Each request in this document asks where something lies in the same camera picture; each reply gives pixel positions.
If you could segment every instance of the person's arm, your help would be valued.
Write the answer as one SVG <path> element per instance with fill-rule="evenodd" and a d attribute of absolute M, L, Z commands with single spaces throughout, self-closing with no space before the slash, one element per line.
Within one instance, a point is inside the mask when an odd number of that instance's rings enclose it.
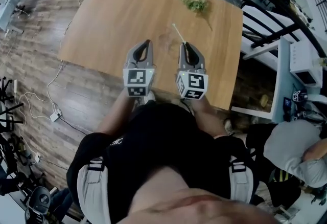
<path fill-rule="evenodd" d="M 206 96 L 200 100 L 191 100 L 191 105 L 199 129 L 214 138 L 227 135 L 223 123 L 218 118 L 215 110 L 210 106 Z"/>
<path fill-rule="evenodd" d="M 134 108 L 134 102 L 135 98 L 130 98 L 126 89 L 123 89 L 111 107 L 109 114 L 99 124 L 97 132 L 115 136 L 128 122 Z"/>
<path fill-rule="evenodd" d="M 327 154 L 327 139 L 323 139 L 308 148 L 303 154 L 302 160 L 318 160 Z"/>

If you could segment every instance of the wooden table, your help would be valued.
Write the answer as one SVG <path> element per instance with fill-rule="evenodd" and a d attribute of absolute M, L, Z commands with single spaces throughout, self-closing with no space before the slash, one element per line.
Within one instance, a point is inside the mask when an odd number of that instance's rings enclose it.
<path fill-rule="evenodd" d="M 229 109 L 240 57 L 243 12 L 224 0 L 208 0 L 203 16 L 181 0 L 84 0 L 62 43 L 59 58 L 123 77 L 128 50 L 150 39 L 157 67 L 153 87 L 178 94 L 175 74 L 184 39 L 205 57 L 212 106 Z"/>

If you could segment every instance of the white shoe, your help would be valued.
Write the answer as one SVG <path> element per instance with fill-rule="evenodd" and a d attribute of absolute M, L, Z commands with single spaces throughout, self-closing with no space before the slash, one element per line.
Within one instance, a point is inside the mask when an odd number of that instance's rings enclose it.
<path fill-rule="evenodd" d="M 155 96 L 152 91 L 149 91 L 149 94 L 147 96 L 144 96 L 144 104 L 147 104 L 149 100 L 155 101 Z"/>

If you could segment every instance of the white stick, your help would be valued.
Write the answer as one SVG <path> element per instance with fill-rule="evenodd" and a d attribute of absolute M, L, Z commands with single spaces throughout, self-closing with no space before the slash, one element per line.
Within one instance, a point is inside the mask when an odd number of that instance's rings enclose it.
<path fill-rule="evenodd" d="M 177 29 L 177 27 L 176 27 L 176 24 L 173 23 L 172 25 L 173 25 L 173 27 L 175 28 L 175 30 L 177 31 L 178 35 L 180 36 L 180 39 L 181 39 L 181 40 L 183 41 L 183 43 L 185 44 L 186 41 L 183 39 L 182 35 L 179 33 L 179 31 L 178 31 L 178 29 Z"/>

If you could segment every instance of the wooden floor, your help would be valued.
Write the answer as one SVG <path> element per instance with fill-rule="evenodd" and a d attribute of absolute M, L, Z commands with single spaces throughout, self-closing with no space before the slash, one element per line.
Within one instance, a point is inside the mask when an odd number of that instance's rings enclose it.
<path fill-rule="evenodd" d="M 0 49 L 0 76 L 18 80 L 19 97 L 26 92 L 36 93 L 42 100 L 48 100 L 47 84 L 54 79 L 61 61 L 57 59 L 60 42 L 65 30 L 79 8 L 78 0 L 22 0 L 30 16 L 21 14 L 13 16 L 13 24 L 24 29 L 22 35 L 16 33 L 4 39 L 0 33 L 3 46 Z M 8 59 L 6 54 L 12 47 Z M 267 109 L 273 96 L 275 73 L 255 60 L 241 61 L 232 104 L 241 107 L 258 106 L 262 94 L 269 97 Z M 60 107 L 64 119 L 85 133 L 96 129 L 99 122 L 109 112 L 110 107 L 122 90 L 121 80 L 109 75 L 88 70 L 70 63 L 64 63 L 57 79 L 49 86 L 49 93 Z M 31 104 L 33 116 L 52 114 L 52 105 L 41 102 L 35 96 L 26 94 Z M 160 94 L 164 99 L 171 96 Z M 21 135 L 34 152 L 41 154 L 41 162 L 33 165 L 36 172 L 44 171 L 46 181 L 51 186 L 66 186 L 68 168 L 84 134 L 71 128 L 63 121 L 55 123 L 46 118 L 33 119 L 25 97 L 21 109 L 27 117 L 26 126 L 21 126 Z M 238 128 L 244 129 L 249 124 L 248 116 L 218 111 L 221 118 L 232 117 Z M 15 113 L 16 118 L 22 114 Z"/>

